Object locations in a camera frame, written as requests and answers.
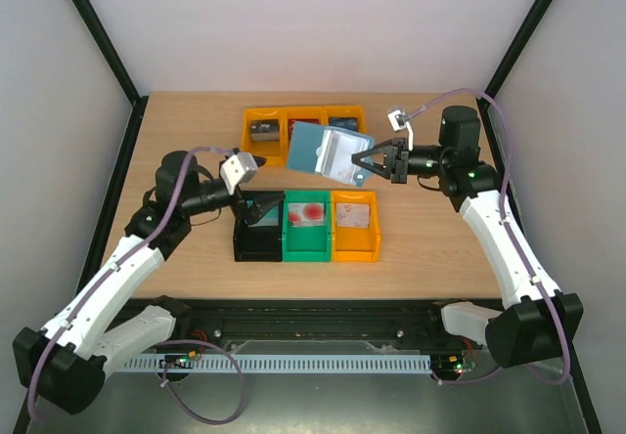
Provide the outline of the blue leather card holder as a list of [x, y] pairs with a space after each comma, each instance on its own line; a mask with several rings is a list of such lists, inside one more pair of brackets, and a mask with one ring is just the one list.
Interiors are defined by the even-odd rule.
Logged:
[[367, 151], [374, 144], [373, 137], [344, 128], [296, 122], [287, 169], [362, 187], [372, 173], [354, 164], [352, 155]]

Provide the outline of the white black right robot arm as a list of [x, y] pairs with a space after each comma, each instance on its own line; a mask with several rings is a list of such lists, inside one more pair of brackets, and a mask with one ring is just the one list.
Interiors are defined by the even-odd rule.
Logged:
[[426, 324], [428, 340], [445, 348], [464, 337], [485, 347], [503, 369], [535, 369], [542, 361], [559, 358], [560, 377], [567, 379], [582, 302], [560, 289], [532, 251], [503, 179], [479, 158], [480, 129], [475, 109], [450, 106], [442, 111], [436, 144], [418, 146], [411, 136], [395, 138], [353, 154], [352, 162], [392, 184], [411, 177], [437, 179], [438, 190], [469, 226], [491, 266], [502, 311], [468, 301], [445, 304]]

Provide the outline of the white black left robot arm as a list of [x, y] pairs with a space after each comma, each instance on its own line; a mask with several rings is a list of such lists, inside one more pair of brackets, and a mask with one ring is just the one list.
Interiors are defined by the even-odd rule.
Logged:
[[218, 175], [202, 180], [207, 171], [199, 165], [197, 153], [198, 149], [170, 152], [162, 159], [154, 186], [101, 269], [43, 327], [26, 327], [14, 339], [30, 416], [37, 416], [39, 399], [70, 414], [82, 412], [130, 359], [151, 347], [190, 344], [191, 309], [168, 296], [157, 298], [121, 325], [113, 326], [112, 321], [191, 232], [193, 216], [229, 208], [234, 216], [254, 224], [283, 199], [273, 195], [248, 202], [240, 189], [266, 158], [221, 149], [224, 158]]

